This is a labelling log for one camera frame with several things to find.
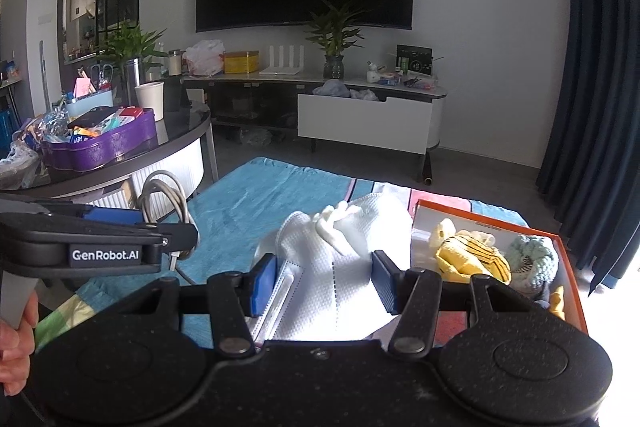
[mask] yellow box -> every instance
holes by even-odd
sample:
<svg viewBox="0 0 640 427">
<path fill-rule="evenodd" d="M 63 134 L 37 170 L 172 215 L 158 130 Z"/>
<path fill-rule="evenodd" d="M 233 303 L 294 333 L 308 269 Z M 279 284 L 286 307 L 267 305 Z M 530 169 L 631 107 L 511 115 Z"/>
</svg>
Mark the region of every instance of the yellow box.
<svg viewBox="0 0 640 427">
<path fill-rule="evenodd" d="M 225 53 L 225 73 L 253 73 L 260 69 L 259 52 Z"/>
</svg>

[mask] bolt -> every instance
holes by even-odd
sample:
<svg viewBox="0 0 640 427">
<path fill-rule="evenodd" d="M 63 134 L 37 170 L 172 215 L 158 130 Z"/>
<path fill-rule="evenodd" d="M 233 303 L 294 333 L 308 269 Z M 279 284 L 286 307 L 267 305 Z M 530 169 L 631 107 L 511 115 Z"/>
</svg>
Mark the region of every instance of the bolt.
<svg viewBox="0 0 640 427">
<path fill-rule="evenodd" d="M 251 349 L 251 343 L 239 337 L 229 337 L 220 342 L 220 350 L 228 355 L 242 355 Z"/>
<path fill-rule="evenodd" d="M 327 360 L 329 358 L 329 351 L 327 351 L 326 349 L 322 349 L 321 347 L 312 349 L 311 354 L 316 360 Z"/>
<path fill-rule="evenodd" d="M 424 342 L 415 337 L 401 337 L 394 341 L 394 349 L 403 355 L 417 355 L 425 348 Z"/>
</svg>

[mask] black circular disc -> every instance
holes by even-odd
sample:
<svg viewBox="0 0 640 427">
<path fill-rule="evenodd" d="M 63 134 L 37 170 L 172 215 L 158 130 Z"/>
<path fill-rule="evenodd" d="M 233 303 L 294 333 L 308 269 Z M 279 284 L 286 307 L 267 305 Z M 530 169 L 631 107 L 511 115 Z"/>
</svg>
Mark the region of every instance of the black circular disc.
<svg viewBox="0 0 640 427">
<path fill-rule="evenodd" d="M 201 349 L 144 315 L 120 315 L 78 327 L 34 359 L 39 398 L 82 425 L 155 418 L 182 403 L 202 379 Z"/>
<path fill-rule="evenodd" d="M 551 314 L 495 314 L 451 339 L 438 372 L 459 399 L 500 421 L 579 422 L 597 412 L 612 377 L 606 352 Z"/>
</svg>

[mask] tv stand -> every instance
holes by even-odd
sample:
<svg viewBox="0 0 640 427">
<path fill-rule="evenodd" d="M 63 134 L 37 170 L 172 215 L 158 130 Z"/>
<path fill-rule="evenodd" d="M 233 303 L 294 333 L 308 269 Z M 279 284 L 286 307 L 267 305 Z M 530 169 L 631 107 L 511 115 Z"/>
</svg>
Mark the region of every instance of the tv stand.
<svg viewBox="0 0 640 427">
<path fill-rule="evenodd" d="M 315 140 L 367 145 L 421 156 L 418 181 L 431 185 L 430 151 L 440 143 L 440 123 L 447 91 L 368 84 L 346 78 L 349 89 L 372 90 L 380 102 L 316 96 L 322 75 L 219 74 L 185 76 L 186 89 L 207 93 L 215 126 L 296 132 Z"/>
</svg>

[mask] blue blanket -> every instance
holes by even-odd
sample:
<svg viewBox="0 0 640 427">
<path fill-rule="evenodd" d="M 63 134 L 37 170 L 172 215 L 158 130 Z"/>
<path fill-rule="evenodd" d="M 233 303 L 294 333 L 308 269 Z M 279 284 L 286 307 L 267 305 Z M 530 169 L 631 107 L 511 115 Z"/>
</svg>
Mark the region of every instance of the blue blanket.
<svg viewBox="0 0 640 427">
<path fill-rule="evenodd" d="M 200 229 L 201 243 L 190 259 L 180 263 L 198 283 L 210 275 L 229 270 L 247 271 L 258 242 L 277 229 L 296 210 L 319 212 L 344 199 L 354 182 L 346 176 L 311 168 L 256 158 L 226 175 L 189 203 Z M 372 191 L 373 183 L 357 180 L 351 199 Z M 472 202 L 474 212 L 526 225 L 516 213 L 496 206 Z M 97 277 L 78 290 L 78 295 L 96 312 L 169 272 L 125 277 Z M 187 284 L 182 278 L 180 283 Z M 211 346 L 209 319 L 185 317 L 182 331 L 203 347 Z"/>
</svg>

